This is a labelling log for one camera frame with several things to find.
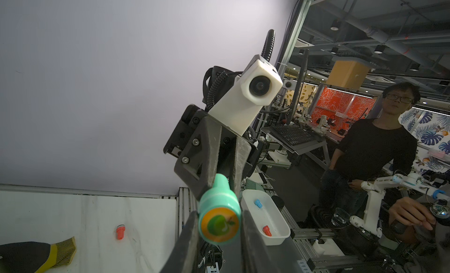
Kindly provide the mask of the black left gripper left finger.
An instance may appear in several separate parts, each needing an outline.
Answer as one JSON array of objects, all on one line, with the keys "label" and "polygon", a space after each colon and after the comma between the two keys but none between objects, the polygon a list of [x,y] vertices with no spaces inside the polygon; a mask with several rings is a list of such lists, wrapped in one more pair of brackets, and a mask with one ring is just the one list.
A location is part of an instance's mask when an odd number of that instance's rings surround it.
[{"label": "black left gripper left finger", "polygon": [[199,215],[192,212],[160,273],[196,273],[198,271]]}]

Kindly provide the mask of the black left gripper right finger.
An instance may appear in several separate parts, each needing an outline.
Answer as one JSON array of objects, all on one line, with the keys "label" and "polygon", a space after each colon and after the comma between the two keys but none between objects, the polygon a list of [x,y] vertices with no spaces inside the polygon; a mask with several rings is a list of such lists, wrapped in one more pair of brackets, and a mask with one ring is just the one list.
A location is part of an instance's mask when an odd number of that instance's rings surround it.
[{"label": "black left gripper right finger", "polygon": [[241,266],[244,273],[280,273],[248,210],[242,211]]}]

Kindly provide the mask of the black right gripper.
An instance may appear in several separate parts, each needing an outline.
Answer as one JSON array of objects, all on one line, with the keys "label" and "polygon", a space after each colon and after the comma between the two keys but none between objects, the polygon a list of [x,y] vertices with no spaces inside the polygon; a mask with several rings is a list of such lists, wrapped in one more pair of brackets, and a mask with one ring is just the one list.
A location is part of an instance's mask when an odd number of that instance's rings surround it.
[{"label": "black right gripper", "polygon": [[174,172],[197,201],[213,187],[218,173],[239,197],[241,183],[259,157],[258,147],[193,104],[186,108],[163,152],[176,158]]}]

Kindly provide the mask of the green stamp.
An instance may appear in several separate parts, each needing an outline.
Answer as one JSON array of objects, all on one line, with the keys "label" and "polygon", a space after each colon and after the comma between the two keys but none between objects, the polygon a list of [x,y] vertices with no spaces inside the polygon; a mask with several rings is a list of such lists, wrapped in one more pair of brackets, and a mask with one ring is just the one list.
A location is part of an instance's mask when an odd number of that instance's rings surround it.
[{"label": "green stamp", "polygon": [[202,216],[212,209],[216,209],[219,207],[225,207],[233,210],[236,214],[240,216],[240,229],[241,229],[241,207],[238,201],[237,196],[231,190],[229,186],[229,180],[223,174],[216,174],[214,178],[214,183],[211,189],[209,189],[205,194],[201,197],[199,202],[199,226],[200,220]]}]

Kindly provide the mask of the red stamp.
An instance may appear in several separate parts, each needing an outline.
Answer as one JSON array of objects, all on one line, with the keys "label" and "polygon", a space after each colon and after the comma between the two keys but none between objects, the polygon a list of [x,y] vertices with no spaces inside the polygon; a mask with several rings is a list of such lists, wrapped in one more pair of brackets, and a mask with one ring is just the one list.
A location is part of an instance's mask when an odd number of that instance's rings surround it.
[{"label": "red stamp", "polygon": [[117,240],[122,240],[125,236],[125,225],[121,224],[119,226],[116,227],[116,239]]}]

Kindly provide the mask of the yellow-green ring cap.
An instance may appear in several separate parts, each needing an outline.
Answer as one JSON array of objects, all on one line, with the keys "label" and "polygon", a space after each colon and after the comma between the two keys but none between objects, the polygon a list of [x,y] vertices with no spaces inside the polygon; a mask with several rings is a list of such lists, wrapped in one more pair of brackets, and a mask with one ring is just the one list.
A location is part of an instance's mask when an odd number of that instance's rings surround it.
[{"label": "yellow-green ring cap", "polygon": [[200,220],[200,234],[210,244],[231,242],[240,231],[240,216],[233,210],[219,207],[207,211]]}]

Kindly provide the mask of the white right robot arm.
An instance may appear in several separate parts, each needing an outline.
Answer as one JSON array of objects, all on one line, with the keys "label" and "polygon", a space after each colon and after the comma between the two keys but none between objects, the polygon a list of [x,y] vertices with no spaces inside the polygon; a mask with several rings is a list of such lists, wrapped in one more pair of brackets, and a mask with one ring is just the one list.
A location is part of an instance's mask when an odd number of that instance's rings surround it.
[{"label": "white right robot arm", "polygon": [[212,189],[216,174],[225,175],[239,194],[242,180],[255,169],[263,150],[246,133],[282,86],[270,64],[274,42],[271,29],[261,54],[244,71],[210,68],[203,81],[205,108],[189,105],[163,148],[176,158],[174,171],[197,201]]}]

